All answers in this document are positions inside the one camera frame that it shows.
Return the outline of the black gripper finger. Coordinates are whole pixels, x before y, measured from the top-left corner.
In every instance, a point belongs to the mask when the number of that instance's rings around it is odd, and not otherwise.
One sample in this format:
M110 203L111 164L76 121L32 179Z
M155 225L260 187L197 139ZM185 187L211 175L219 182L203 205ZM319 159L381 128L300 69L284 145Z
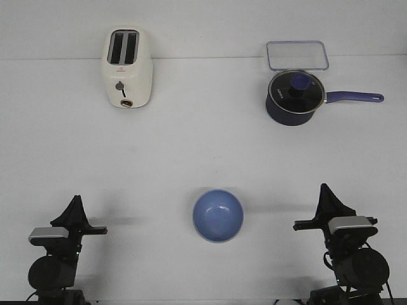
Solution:
M51 226L73 226L77 221L77 203L78 195L74 195L62 214L50 222Z
M332 192L330 187L325 184L325 212L326 219L331 220L334 217L350 217L356 216L356 211L344 205Z
M77 201L77 214L78 214L77 223L78 223L78 226L90 226L90 224L88 222L88 219L87 219L87 216L86 216L86 213L85 213L85 210L83 208L83 202L82 202L82 199L81 199L80 195L76 196L76 201Z
M318 202L317 209L315 212L315 218L318 221L320 221L323 218L323 216L326 212L326 202L328 200L327 199L327 188L328 188L327 184L325 184L325 183L321 184L319 202Z

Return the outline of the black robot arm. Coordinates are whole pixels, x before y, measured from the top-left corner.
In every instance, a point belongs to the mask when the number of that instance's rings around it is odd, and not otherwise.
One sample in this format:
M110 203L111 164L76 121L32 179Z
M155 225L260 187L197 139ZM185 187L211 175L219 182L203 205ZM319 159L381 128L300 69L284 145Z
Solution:
M388 285L389 264L367 242L378 233L377 222L357 215L327 184L321 184L315 216L296 220L293 229L322 231L323 261L333 271L336 285L311 291L307 304L383 304L380 293Z
M82 238L105 235L107 227L92 226L80 195L75 195L49 227L36 227L29 243L44 247L46 254L33 262L28 272L29 285L38 304L89 304L80 289L74 289Z

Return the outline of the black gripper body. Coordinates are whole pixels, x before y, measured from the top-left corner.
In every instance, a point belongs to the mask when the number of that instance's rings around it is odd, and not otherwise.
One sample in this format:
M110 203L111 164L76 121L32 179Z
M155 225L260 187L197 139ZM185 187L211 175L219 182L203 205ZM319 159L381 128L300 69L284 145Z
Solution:
M79 254L81 252L81 241L84 236L107 234L106 226L91 226L90 224L66 225L68 230L67 254Z
M330 235L328 222L330 220L320 220L316 218L312 220L296 220L294 222L294 230L321 229L325 238L325 245L329 254L351 254L361 248L370 236L366 234L357 234L355 231L344 230L335 235Z

